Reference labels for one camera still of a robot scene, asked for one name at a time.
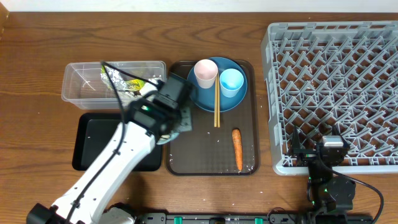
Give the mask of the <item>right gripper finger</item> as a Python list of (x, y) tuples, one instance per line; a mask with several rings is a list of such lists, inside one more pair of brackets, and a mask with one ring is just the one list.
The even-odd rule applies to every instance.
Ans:
[(298, 128), (294, 126), (294, 132), (293, 132), (293, 137), (292, 137), (292, 143), (291, 143), (291, 150), (300, 150), (301, 145), (300, 145), (300, 138), (299, 138), (299, 132)]
[(341, 148), (349, 148), (349, 144), (341, 135), (338, 125), (332, 126), (332, 146), (333, 147), (341, 147)]

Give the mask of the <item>light blue rice bowl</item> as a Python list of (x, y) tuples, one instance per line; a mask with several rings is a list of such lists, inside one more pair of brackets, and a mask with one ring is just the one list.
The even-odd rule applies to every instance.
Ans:
[(178, 131), (171, 131), (168, 134), (163, 134), (160, 136), (159, 140), (156, 142), (156, 145), (163, 145), (163, 144), (167, 144), (170, 141), (173, 141), (175, 138), (177, 138), (179, 136), (179, 132)]

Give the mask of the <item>white tissue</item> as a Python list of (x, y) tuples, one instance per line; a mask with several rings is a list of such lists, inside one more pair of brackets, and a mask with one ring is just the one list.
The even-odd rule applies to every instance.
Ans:
[(124, 107), (126, 107), (130, 102), (135, 101), (141, 97), (141, 94), (138, 91), (120, 91), (118, 94)]
[(155, 78), (149, 79), (149, 82), (145, 82), (144, 86), (139, 90), (140, 95), (144, 96), (145, 94), (147, 94), (151, 91), (157, 91), (158, 84), (159, 84), (158, 79), (155, 79)]

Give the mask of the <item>foil snack wrapper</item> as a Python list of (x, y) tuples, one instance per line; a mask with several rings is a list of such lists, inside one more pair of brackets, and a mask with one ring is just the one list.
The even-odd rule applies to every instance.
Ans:
[(100, 75), (102, 82), (111, 90), (113, 89), (111, 83), (117, 90), (122, 91), (138, 91), (146, 84), (145, 81), (136, 78), (125, 78), (121, 72), (109, 67), (102, 67)]

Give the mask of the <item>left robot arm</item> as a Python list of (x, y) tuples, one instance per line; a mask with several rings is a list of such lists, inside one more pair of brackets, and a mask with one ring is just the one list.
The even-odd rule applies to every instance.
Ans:
[(103, 223), (103, 213), (135, 166), (156, 145), (176, 138), (186, 98), (155, 95), (130, 103), (101, 154), (82, 177), (47, 208), (36, 204), (27, 223)]

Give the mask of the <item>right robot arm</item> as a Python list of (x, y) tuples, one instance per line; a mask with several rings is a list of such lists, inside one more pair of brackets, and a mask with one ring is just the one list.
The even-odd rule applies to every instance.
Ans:
[(356, 184), (333, 173), (333, 167), (344, 161), (349, 144), (332, 127), (332, 134), (323, 136), (313, 148), (301, 145), (299, 131), (294, 127), (289, 154), (298, 166), (308, 168), (307, 199), (313, 207), (296, 218), (296, 223), (347, 223), (346, 212), (353, 208)]

